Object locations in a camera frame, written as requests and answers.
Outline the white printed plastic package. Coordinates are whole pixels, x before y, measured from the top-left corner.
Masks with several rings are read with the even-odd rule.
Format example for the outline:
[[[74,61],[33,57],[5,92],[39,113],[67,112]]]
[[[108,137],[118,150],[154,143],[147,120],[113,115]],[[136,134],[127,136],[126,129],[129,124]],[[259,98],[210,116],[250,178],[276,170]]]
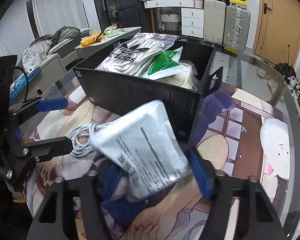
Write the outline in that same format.
[[[128,173],[130,202],[147,199],[191,172],[160,100],[112,121],[88,142]]]

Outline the green white plastic bag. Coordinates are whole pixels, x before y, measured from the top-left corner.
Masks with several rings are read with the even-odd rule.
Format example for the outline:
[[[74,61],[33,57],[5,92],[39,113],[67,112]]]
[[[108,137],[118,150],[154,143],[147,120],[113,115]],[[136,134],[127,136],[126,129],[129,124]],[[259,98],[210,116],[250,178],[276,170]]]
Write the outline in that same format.
[[[175,74],[183,73],[187,67],[179,63],[183,46],[175,50],[166,50],[158,55],[141,77],[158,80]]]

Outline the anime printed desk mat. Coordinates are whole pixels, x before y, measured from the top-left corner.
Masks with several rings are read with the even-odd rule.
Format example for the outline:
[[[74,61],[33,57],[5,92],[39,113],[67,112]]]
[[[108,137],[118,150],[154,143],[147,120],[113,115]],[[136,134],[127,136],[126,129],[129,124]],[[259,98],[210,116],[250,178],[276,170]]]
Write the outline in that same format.
[[[200,239],[284,239],[275,209],[253,178],[228,176],[217,164],[227,148],[221,135],[182,150],[160,101],[99,126],[97,148],[87,157],[54,157],[42,165],[46,192],[28,239],[168,239],[191,231],[179,222],[189,204],[206,200]]]

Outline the grey coffee table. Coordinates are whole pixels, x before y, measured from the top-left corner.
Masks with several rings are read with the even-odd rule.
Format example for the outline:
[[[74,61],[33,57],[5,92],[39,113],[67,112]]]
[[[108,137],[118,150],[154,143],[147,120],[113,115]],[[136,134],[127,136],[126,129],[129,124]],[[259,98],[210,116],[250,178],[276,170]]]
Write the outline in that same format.
[[[85,59],[90,55],[98,52],[99,50],[106,48],[106,46],[111,45],[113,48],[113,44],[119,42],[123,38],[133,37],[135,34],[141,32],[141,27],[128,27],[124,28],[124,31],[119,31],[116,36],[107,37],[105,36],[100,42],[93,43],[90,46],[81,48],[81,46],[76,46],[75,51],[77,53],[77,57],[79,59]]]

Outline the grey sofa with clothes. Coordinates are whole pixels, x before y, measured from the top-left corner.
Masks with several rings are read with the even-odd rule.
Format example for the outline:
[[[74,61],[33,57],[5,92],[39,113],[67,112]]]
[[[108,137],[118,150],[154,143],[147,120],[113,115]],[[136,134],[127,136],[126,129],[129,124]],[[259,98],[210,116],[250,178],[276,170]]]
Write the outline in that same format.
[[[59,54],[63,59],[79,46],[82,38],[89,36],[89,29],[78,29],[71,26],[63,26],[53,35],[44,35],[34,40],[29,48],[39,55]]]

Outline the black storage box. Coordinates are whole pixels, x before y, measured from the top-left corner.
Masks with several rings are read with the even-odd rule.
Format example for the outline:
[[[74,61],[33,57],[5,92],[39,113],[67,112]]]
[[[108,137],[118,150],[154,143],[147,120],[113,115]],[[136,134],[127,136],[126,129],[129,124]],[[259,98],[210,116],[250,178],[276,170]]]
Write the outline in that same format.
[[[90,55],[73,70],[88,100],[117,115],[123,116],[144,103],[161,100],[176,139],[196,145],[216,119],[216,113],[208,117],[204,107],[209,96],[221,87],[223,68],[214,72],[217,80],[213,82],[210,69],[216,48],[186,39],[176,40],[173,48],[178,45],[183,46],[181,60],[191,62],[197,71],[199,85],[196,91],[143,77],[97,70],[97,65],[110,54],[111,46]]]

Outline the cream item in bag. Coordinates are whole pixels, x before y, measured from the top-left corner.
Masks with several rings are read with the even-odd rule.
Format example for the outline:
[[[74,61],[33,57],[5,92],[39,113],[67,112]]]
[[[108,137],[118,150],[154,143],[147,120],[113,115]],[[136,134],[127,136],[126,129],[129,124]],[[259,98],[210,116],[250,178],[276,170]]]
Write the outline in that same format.
[[[181,61],[179,63],[181,66],[186,67],[186,70],[179,74],[164,77],[161,81],[170,85],[196,91],[199,80],[196,78],[197,70],[194,64],[191,61]]]

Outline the black refrigerator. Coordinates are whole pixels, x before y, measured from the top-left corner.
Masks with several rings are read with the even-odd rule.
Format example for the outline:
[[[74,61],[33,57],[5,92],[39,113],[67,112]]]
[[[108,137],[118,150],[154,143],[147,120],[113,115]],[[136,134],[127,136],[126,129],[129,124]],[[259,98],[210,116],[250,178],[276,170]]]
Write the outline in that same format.
[[[119,10],[119,25],[141,27],[142,32],[152,33],[151,13],[145,9],[143,0],[116,0]]]

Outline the pile of shoes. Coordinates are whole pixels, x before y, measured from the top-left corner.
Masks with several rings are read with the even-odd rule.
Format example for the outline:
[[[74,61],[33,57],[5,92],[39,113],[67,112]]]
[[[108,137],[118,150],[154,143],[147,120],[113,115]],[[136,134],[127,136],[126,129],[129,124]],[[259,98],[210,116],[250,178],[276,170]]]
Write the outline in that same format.
[[[300,81],[296,76],[294,68],[287,63],[279,63],[275,65],[274,69],[284,78],[292,96],[295,99],[300,99]]]

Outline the woven laundry basket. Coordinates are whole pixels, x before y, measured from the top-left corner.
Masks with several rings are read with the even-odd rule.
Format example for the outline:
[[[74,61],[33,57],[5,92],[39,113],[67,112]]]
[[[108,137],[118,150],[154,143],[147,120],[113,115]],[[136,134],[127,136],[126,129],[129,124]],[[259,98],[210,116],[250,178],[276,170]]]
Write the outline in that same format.
[[[163,31],[177,31],[181,23],[181,18],[178,14],[161,14],[160,20]]]

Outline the silver suitcase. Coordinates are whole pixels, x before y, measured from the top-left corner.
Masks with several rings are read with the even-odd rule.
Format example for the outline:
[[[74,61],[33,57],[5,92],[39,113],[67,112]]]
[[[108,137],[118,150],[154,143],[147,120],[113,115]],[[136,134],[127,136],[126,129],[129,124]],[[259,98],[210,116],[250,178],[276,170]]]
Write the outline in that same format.
[[[245,50],[251,14],[238,6],[226,7],[223,45],[243,52]]]

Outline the beige suitcase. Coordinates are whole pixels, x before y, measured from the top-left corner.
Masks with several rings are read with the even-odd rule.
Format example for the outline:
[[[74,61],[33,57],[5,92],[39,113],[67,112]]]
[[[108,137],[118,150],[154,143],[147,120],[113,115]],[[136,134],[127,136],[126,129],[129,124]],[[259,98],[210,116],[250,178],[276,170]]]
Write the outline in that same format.
[[[225,25],[226,3],[218,0],[204,0],[203,39],[222,44]]]

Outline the wooden door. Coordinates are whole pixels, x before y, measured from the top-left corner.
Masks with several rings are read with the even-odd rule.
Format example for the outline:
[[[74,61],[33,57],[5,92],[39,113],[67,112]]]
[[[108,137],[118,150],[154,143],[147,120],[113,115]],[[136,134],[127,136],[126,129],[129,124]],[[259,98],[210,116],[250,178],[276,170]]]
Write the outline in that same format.
[[[265,60],[293,66],[300,50],[298,0],[260,0],[253,52]]]

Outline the white drawer desk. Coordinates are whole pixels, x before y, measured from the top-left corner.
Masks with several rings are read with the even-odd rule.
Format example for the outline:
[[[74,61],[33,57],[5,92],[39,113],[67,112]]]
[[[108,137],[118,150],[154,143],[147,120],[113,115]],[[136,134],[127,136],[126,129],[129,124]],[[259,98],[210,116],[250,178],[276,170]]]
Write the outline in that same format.
[[[204,0],[143,0],[145,9],[179,8],[181,9],[181,34],[203,38]]]

